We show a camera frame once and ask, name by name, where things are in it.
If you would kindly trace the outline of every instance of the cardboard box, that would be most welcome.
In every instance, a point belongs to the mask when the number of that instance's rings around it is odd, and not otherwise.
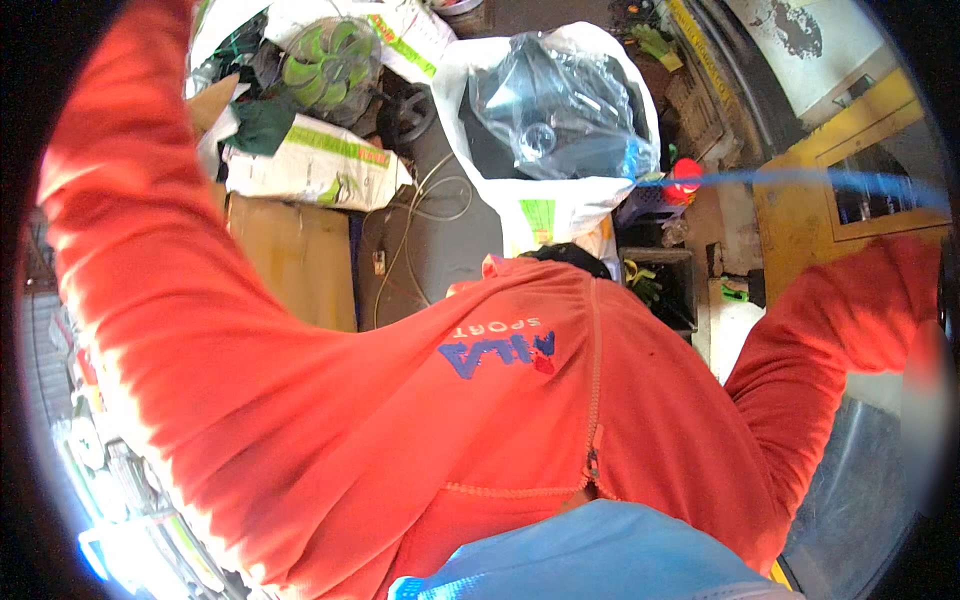
[[[232,193],[228,228],[267,288],[298,319],[357,330],[346,214]]]

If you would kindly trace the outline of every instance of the red hoodie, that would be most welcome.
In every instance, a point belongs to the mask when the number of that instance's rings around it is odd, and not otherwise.
[[[901,239],[800,277],[726,390],[628,291],[533,259],[489,259],[376,331],[308,327],[209,206],[181,98],[189,21],[183,0],[129,6],[39,201],[110,410],[214,554],[284,598],[382,596],[588,482],[766,573],[846,373],[902,368],[933,315],[937,253]]]

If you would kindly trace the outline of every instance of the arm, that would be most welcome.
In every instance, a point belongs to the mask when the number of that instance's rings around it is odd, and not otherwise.
[[[793,518],[820,464],[848,372],[902,371],[936,315],[940,254],[907,237],[804,272],[751,331],[726,390]]]
[[[287,314],[210,207],[180,92],[190,7],[126,8],[63,110],[38,202],[130,442],[218,558],[290,582],[322,510],[290,488],[348,422],[318,395],[362,365],[355,336]]]

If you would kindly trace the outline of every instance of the dark green fabric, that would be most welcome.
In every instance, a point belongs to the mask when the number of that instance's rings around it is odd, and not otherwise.
[[[293,101],[283,97],[235,102],[231,106],[240,121],[240,127],[237,133],[224,141],[237,150],[252,155],[276,154],[276,149],[290,131],[297,115]]]

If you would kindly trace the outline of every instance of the clear plastic bag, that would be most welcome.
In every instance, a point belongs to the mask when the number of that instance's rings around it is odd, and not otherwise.
[[[659,153],[637,134],[623,69],[607,56],[572,54],[539,33],[510,38],[511,51],[489,71],[468,76],[470,106],[536,180],[635,179],[659,167]]]

